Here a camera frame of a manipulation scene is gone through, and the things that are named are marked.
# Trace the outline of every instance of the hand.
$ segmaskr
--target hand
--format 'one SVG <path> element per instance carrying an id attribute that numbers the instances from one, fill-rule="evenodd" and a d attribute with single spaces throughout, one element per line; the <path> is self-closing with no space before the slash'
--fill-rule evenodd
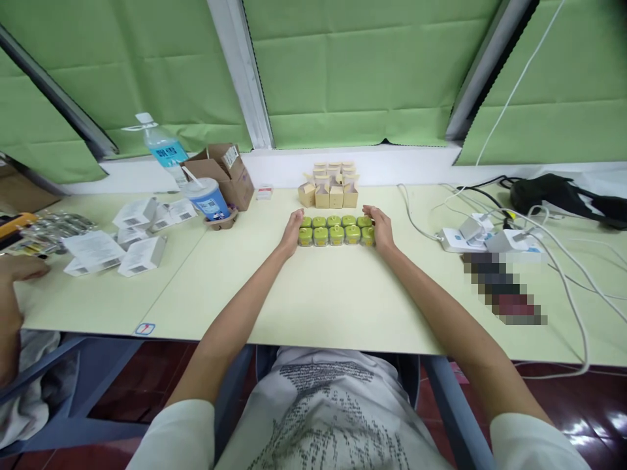
<path id="1" fill-rule="evenodd" d="M 0 255 L 0 279 L 9 282 L 27 281 L 42 277 L 50 267 L 40 258 Z"/>
<path id="2" fill-rule="evenodd" d="M 378 251 L 394 248 L 394 238 L 392 237 L 392 221 L 384 212 L 375 206 L 365 206 L 363 208 L 365 216 L 374 220 L 374 239 Z"/>
<path id="3" fill-rule="evenodd" d="M 283 232 L 283 238 L 277 246 L 277 250 L 283 253 L 285 259 L 288 259 L 296 251 L 298 244 L 298 231 L 300 230 L 300 224 L 302 224 L 302 217 L 304 214 L 303 209 L 298 209 L 292 212 L 287 221 L 285 232 Z"/>

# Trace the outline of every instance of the person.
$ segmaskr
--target person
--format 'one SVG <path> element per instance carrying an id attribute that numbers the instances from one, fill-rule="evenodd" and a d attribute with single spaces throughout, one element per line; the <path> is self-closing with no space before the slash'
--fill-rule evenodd
<path id="1" fill-rule="evenodd" d="M 394 244 L 390 219 L 364 206 L 376 249 L 442 347 L 468 378 L 490 420 L 497 468 L 587 469 L 553 426 L 499 345 Z M 130 470 L 214 468 L 214 406 L 229 364 L 246 344 L 283 264 L 294 254 L 302 210 L 281 242 L 203 335 Z M 429 468 L 451 466 L 403 391 L 395 368 L 359 351 L 282 347 L 254 388 L 216 469 Z"/>
<path id="2" fill-rule="evenodd" d="M 24 318 L 13 289 L 15 282 L 36 279 L 49 271 L 40 258 L 0 254 L 0 390 L 61 341 L 56 331 L 22 329 Z M 75 382 L 76 360 L 68 358 L 0 405 L 0 448 L 39 432 L 48 422 L 50 410 L 71 393 Z"/>

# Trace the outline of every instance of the black bag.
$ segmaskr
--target black bag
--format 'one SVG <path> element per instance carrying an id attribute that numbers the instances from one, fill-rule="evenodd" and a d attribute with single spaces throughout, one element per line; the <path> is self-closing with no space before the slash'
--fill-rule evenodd
<path id="1" fill-rule="evenodd" d="M 547 173 L 533 180 L 516 181 L 509 189 L 509 197 L 514 209 L 527 214 L 532 206 L 542 205 L 542 201 L 564 209 L 581 217 L 599 221 L 616 230 L 627 230 L 627 199 L 615 196 L 599 196 L 572 185 L 570 178 Z M 592 212 L 579 195 L 592 199 L 592 207 L 602 212 Z"/>

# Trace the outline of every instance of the bottle cap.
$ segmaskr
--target bottle cap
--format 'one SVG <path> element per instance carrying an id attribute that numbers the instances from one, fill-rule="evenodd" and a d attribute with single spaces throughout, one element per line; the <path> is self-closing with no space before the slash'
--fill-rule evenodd
<path id="1" fill-rule="evenodd" d="M 139 122 L 141 122 L 141 124 L 150 124 L 151 122 L 155 121 L 150 115 L 150 113 L 135 114 L 135 117 L 137 118 Z"/>

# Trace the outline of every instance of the white t-shirt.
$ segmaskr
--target white t-shirt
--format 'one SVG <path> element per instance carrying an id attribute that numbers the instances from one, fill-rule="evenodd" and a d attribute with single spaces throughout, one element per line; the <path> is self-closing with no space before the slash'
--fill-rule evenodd
<path id="1" fill-rule="evenodd" d="M 281 348 L 216 470 L 450 469 L 388 362 L 357 351 Z M 500 470 L 589 469 L 554 427 L 506 414 L 490 425 Z M 214 466 L 214 407 L 181 401 L 155 417 L 131 470 Z"/>

